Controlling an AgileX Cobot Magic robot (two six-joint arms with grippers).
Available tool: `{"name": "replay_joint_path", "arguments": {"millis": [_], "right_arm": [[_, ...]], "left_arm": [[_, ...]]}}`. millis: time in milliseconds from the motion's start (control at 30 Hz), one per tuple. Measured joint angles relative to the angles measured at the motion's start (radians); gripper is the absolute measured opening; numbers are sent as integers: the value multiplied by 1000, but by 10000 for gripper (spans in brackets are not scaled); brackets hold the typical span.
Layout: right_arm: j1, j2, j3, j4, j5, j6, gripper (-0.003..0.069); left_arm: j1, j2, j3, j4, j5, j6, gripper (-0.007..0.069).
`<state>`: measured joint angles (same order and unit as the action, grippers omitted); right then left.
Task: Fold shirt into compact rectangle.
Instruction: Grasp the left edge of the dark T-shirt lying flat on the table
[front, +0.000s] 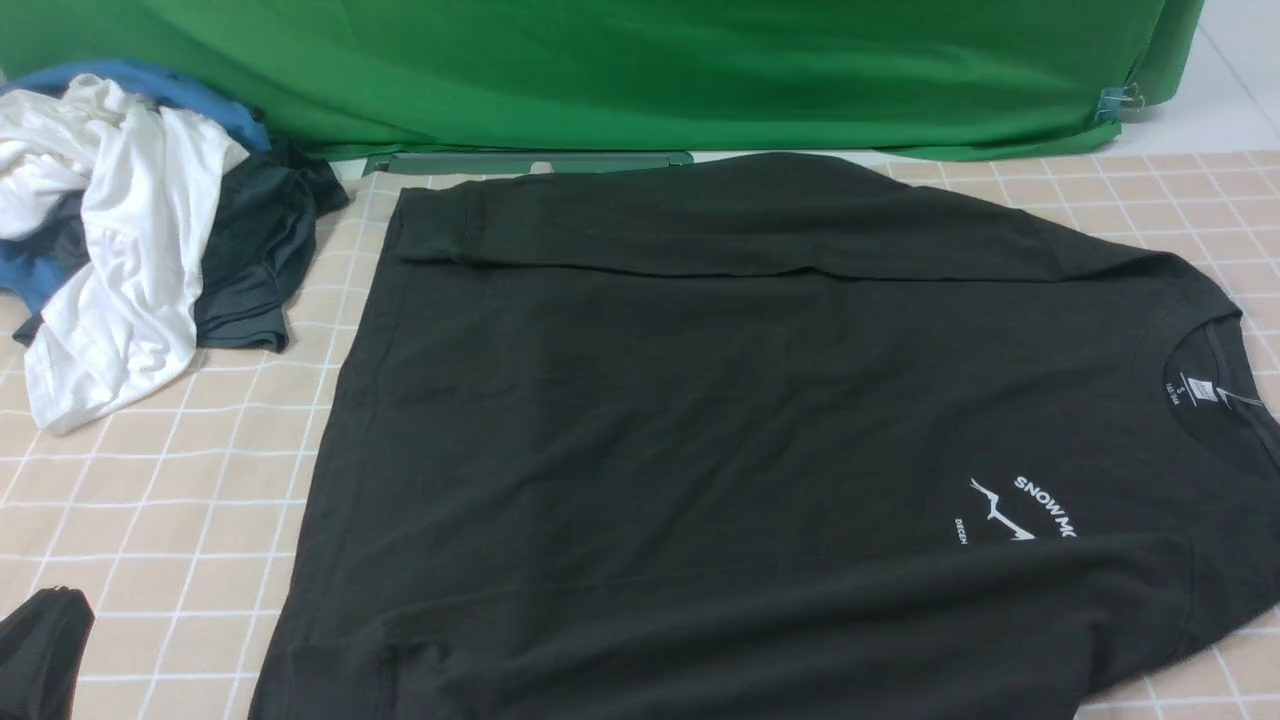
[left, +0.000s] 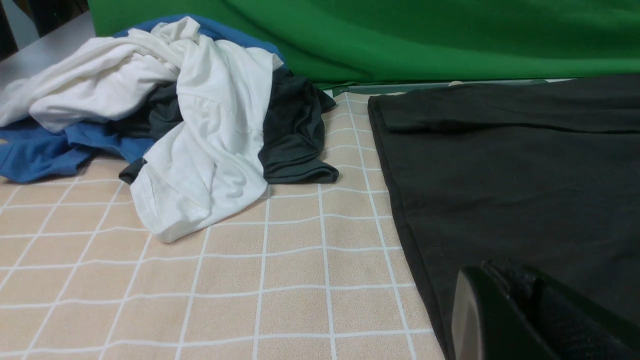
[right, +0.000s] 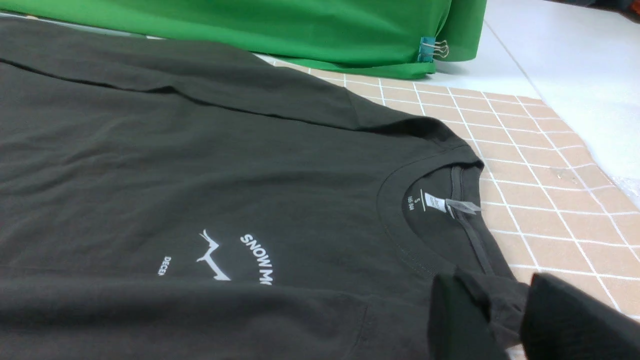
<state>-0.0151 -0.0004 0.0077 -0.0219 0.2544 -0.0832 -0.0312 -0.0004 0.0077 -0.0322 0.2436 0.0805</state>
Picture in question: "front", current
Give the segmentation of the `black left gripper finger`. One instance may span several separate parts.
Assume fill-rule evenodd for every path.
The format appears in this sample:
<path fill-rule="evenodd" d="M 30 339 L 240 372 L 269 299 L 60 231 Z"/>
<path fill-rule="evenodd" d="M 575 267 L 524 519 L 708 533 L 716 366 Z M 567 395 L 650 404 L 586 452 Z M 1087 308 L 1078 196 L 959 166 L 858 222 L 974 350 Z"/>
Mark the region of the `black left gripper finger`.
<path fill-rule="evenodd" d="M 68 719 L 95 615 L 84 593 L 37 591 L 1 623 L 1 717 Z"/>

